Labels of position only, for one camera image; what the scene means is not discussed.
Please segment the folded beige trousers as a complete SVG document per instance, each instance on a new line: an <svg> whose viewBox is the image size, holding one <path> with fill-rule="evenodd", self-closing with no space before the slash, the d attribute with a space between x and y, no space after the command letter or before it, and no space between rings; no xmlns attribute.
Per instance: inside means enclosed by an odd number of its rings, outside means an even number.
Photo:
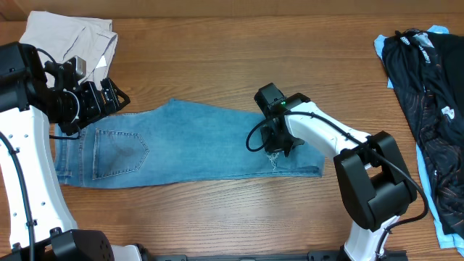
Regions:
<svg viewBox="0 0 464 261"><path fill-rule="evenodd" d="M58 63L78 56L86 61L84 81L92 81L100 90L108 76L115 55L118 34L112 21L88 17L68 17L51 12L32 11L28 16L20 43L43 49L42 62L54 59Z"/></svg>

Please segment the light blue denim jeans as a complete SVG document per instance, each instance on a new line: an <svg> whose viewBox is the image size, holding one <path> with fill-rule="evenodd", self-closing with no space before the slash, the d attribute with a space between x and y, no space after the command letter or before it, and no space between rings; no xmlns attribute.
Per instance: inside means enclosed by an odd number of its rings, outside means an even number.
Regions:
<svg viewBox="0 0 464 261"><path fill-rule="evenodd" d="M55 170L65 185L122 189L169 183L320 177L325 157L304 144L289 156L260 150L255 112L170 100L154 110L112 115L66 140L56 130Z"/></svg>

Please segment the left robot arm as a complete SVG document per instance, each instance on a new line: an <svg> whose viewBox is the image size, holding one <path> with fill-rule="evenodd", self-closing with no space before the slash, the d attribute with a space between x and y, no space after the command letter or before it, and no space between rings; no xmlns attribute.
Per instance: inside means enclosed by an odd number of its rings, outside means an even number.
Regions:
<svg viewBox="0 0 464 261"><path fill-rule="evenodd" d="M51 155L51 124L60 141L114 114L130 99L109 78L85 80L80 57L42 62L29 44L1 47L1 174L12 251L8 260L146 260L136 244L113 245L101 231L81 230L62 195Z"/></svg>

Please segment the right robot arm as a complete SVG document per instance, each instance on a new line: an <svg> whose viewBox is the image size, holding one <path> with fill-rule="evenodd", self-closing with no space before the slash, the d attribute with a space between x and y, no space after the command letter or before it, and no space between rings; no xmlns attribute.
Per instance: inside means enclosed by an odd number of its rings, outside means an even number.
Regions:
<svg viewBox="0 0 464 261"><path fill-rule="evenodd" d="M394 138L384 131L370 135L346 126L309 97L301 93L287 97L273 83L260 88L254 101L265 116L256 126L262 149L288 156L297 146L309 144L334 163L341 199L353 224L340 249L311 251L307 258L406 260L406 252L384 248L418 191Z"/></svg>

